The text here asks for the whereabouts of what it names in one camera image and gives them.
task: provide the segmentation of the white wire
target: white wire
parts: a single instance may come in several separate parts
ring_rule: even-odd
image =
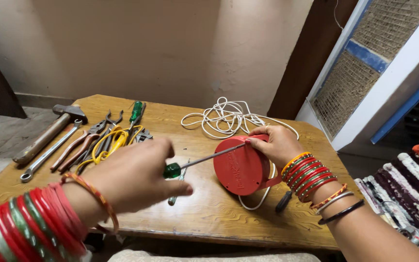
[[[245,104],[245,107],[247,108],[248,114],[243,113],[243,108],[238,103]],[[226,106],[230,106],[230,107],[234,108],[236,111],[225,110]],[[212,111],[215,111],[218,114],[218,117],[209,118],[208,116],[211,114]],[[183,123],[184,119],[192,117],[192,116],[201,116],[203,119],[200,120],[200,121],[193,122],[193,123]],[[277,122],[277,123],[289,128],[290,130],[292,130],[295,133],[295,135],[297,136],[297,140],[298,140],[297,130],[295,130],[294,128],[292,128],[288,124],[283,123],[281,121],[277,121],[277,120],[275,120],[273,118],[270,118],[270,117],[267,117],[267,116],[261,116],[261,115],[258,115],[258,114],[253,114],[253,113],[250,112],[250,109],[248,108],[247,102],[245,102],[245,101],[227,101],[227,98],[225,98],[225,97],[218,98],[218,101],[216,102],[216,104],[212,108],[205,109],[203,114],[202,113],[191,113],[191,114],[188,114],[188,115],[184,116],[181,120],[181,125],[185,127],[185,126],[189,126],[189,125],[194,125],[196,123],[201,123],[201,127],[203,128],[203,131],[205,131],[205,133],[207,133],[208,135],[210,135],[214,138],[217,138],[217,139],[226,139],[226,138],[229,138],[229,137],[235,135],[239,129],[242,129],[247,134],[250,133],[250,131],[248,130],[248,127],[247,127],[247,121],[251,122],[252,124],[254,124],[256,126],[265,125],[266,123],[263,120],[261,120],[261,118],[266,118],[266,119],[272,120],[274,122]],[[209,124],[211,122],[216,122],[215,126],[212,126],[211,124]],[[225,122],[227,124],[227,129],[220,128],[219,127],[220,122]],[[225,134],[226,136],[215,136],[213,134],[210,134],[206,130],[205,124],[207,124],[213,130],[215,130],[219,133]]]
[[[271,175],[270,178],[273,178],[275,173],[276,173],[276,165],[274,163],[272,163],[272,175]],[[240,204],[242,204],[242,206],[245,207],[245,209],[248,209],[248,210],[255,210],[255,209],[259,208],[261,206],[261,204],[263,203],[263,201],[265,200],[266,196],[268,195],[268,192],[269,192],[269,189],[270,188],[271,187],[268,187],[266,189],[265,195],[263,196],[263,198],[261,199],[260,203],[257,206],[255,206],[255,207],[247,207],[243,203],[242,198],[239,196]]]
[[[344,28],[340,26],[340,24],[339,24],[339,22],[337,21],[337,18],[336,18],[336,8],[337,8],[338,4],[339,4],[339,0],[337,0],[336,7],[334,7],[334,20],[336,21],[336,23],[340,27],[340,29],[343,31]]]

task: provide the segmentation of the silver bangle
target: silver bangle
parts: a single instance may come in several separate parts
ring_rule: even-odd
[[[325,209],[328,205],[330,205],[330,204],[334,203],[335,201],[337,201],[337,200],[339,200],[339,199],[341,199],[341,198],[343,198],[343,197],[346,197],[346,196],[351,196],[351,195],[353,195],[353,192],[352,192],[352,191],[345,192],[345,193],[343,193],[343,194],[338,195],[337,197],[335,197],[335,198],[331,199],[331,201],[329,201],[329,202],[327,202],[326,204],[324,204],[322,207],[318,208],[318,210],[316,211],[315,215],[319,215],[319,212],[321,212],[321,211],[322,211],[323,209]]]

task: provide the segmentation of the hammer head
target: hammer head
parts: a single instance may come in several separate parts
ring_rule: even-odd
[[[72,121],[80,119],[82,120],[82,124],[89,122],[88,118],[85,116],[84,112],[82,109],[80,109],[79,106],[57,104],[53,107],[53,113],[60,116],[62,114],[69,114]]]

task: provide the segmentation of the red plastic casing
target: red plastic casing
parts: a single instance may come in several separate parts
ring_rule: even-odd
[[[215,153],[240,145],[248,136],[237,136],[223,140],[216,147]],[[268,135],[256,135],[252,138],[269,140]],[[244,146],[232,152],[213,158],[214,170],[219,182],[230,192],[246,196],[282,181],[282,176],[269,179],[271,165],[269,159],[252,148]]]

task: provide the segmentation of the wooden table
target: wooden table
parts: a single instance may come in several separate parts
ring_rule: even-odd
[[[101,95],[77,100],[75,104],[81,105],[89,118],[89,124],[82,126],[81,129],[88,130],[90,124],[104,119],[108,109],[111,109],[112,119],[117,119],[119,111],[124,110],[124,120],[121,124],[124,127],[128,126],[133,102],[133,100]],[[172,139],[176,157],[169,162],[183,164],[188,158],[195,160],[207,156],[214,152],[220,142],[210,139],[199,125],[195,125],[191,130],[180,125],[182,117],[192,112],[203,112],[203,110],[147,103],[141,124],[156,138]],[[361,197],[358,188],[322,131],[305,122],[283,121],[299,132],[300,142],[307,151],[312,152],[338,176],[340,182],[349,184],[349,188]],[[70,128],[72,124],[45,150]],[[19,178],[26,167],[18,169],[15,163],[9,164],[0,173],[0,204],[27,190],[58,181],[59,173],[51,173],[49,167],[67,145],[80,135],[80,131],[73,134],[27,184],[20,183]],[[285,183],[272,187],[259,209],[248,211],[241,206],[236,195],[230,194],[220,185],[212,160],[190,167],[185,180],[194,187],[195,193],[192,196],[179,197],[174,206],[169,206],[164,201],[137,213],[120,215],[120,234],[251,246],[338,249],[329,229],[317,224],[320,217],[308,209],[309,204],[300,203],[296,196],[293,196],[284,212],[275,213],[274,207],[288,189]],[[264,190],[261,190],[243,199],[246,205],[255,206],[263,194]]]

